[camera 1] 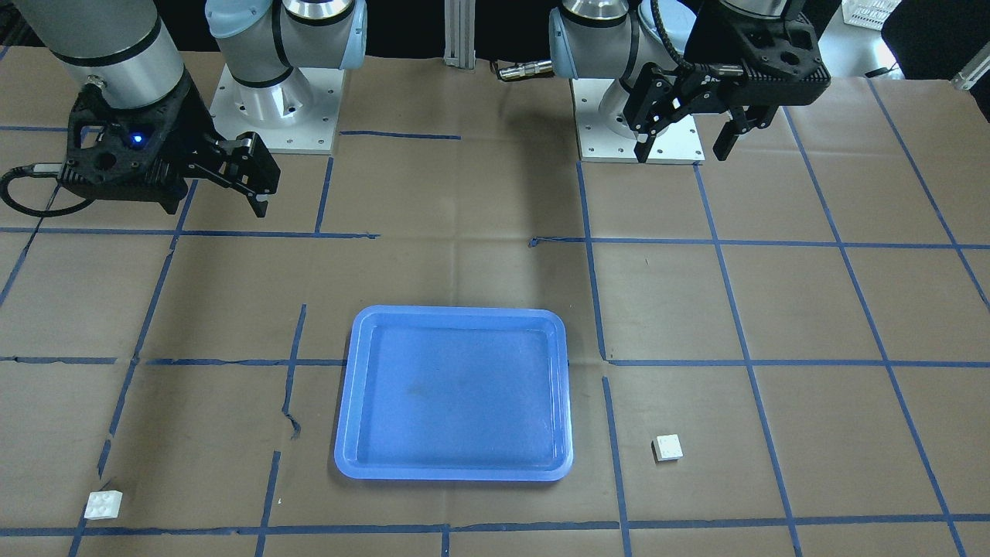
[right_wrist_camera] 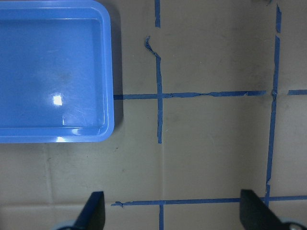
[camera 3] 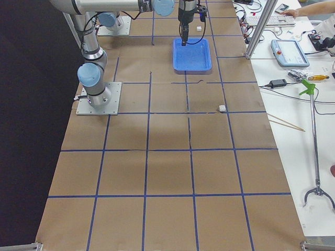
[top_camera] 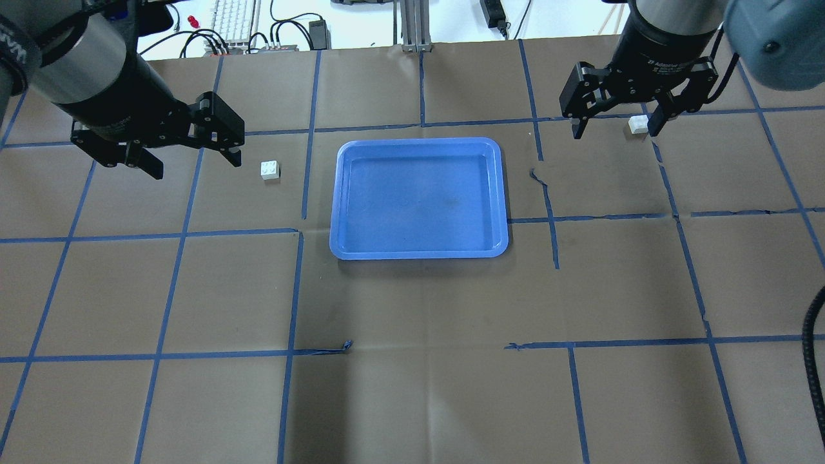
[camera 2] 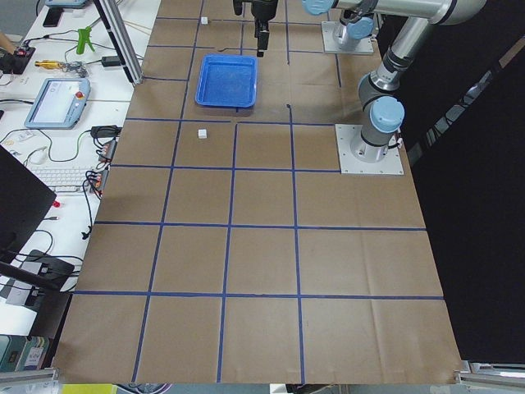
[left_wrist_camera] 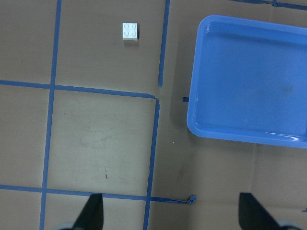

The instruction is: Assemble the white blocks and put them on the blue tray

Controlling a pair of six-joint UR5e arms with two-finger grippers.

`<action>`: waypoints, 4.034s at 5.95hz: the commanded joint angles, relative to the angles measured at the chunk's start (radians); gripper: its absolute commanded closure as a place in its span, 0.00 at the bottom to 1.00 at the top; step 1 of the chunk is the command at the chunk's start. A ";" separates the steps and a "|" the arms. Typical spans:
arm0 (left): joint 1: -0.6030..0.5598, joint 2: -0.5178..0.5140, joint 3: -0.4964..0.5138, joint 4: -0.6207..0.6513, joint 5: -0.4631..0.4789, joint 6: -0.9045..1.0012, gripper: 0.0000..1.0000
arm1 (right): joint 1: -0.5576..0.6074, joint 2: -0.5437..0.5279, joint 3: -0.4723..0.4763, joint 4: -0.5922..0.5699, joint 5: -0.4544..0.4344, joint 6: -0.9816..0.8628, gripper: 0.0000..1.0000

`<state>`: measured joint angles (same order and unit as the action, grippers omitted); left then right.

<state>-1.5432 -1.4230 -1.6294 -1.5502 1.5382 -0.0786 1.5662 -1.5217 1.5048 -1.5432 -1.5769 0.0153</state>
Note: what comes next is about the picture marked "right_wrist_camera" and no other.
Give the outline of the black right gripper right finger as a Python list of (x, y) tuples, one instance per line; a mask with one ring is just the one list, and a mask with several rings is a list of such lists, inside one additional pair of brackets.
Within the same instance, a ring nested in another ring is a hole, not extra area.
[(240, 192), (240, 222), (245, 230), (282, 230), (283, 223), (253, 190)]

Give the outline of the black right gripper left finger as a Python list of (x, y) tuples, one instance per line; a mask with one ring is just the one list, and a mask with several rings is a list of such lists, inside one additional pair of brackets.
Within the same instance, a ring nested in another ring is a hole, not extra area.
[(92, 192), (72, 225), (73, 230), (103, 230), (105, 226), (104, 192)]

